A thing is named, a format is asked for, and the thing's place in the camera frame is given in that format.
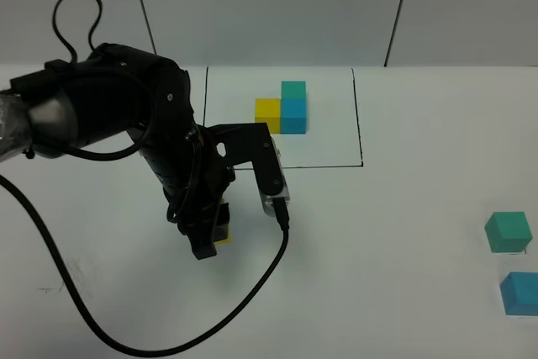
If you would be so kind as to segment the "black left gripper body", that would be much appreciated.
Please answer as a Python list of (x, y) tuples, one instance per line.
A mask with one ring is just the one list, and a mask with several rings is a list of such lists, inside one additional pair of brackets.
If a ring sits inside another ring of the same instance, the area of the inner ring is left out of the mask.
[(180, 216), (211, 203), (220, 203), (234, 172), (219, 169), (220, 156), (208, 131), (195, 123), (183, 132), (156, 125), (140, 148), (161, 182), (168, 207), (166, 220), (178, 224)]

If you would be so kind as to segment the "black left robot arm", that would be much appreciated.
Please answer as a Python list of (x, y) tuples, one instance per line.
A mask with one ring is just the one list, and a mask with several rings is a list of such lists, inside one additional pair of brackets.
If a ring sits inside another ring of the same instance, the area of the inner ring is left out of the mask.
[(1, 157), (140, 154), (161, 183), (168, 220), (196, 258), (209, 258), (216, 229), (229, 220), (221, 198), (235, 176), (196, 123), (190, 90), (174, 61), (126, 45), (100, 45), (82, 62), (49, 61), (2, 91)]

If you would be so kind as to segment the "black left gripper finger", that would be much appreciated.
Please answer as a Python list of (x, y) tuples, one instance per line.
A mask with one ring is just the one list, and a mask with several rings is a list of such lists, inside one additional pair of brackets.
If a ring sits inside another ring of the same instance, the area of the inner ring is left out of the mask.
[(211, 203), (203, 209), (187, 211), (180, 216), (178, 227), (188, 238), (192, 253), (198, 260), (217, 254), (214, 232), (219, 221), (220, 208), (221, 203)]
[(221, 203), (219, 205), (219, 214), (215, 224), (214, 237), (228, 238), (229, 237), (229, 204)]

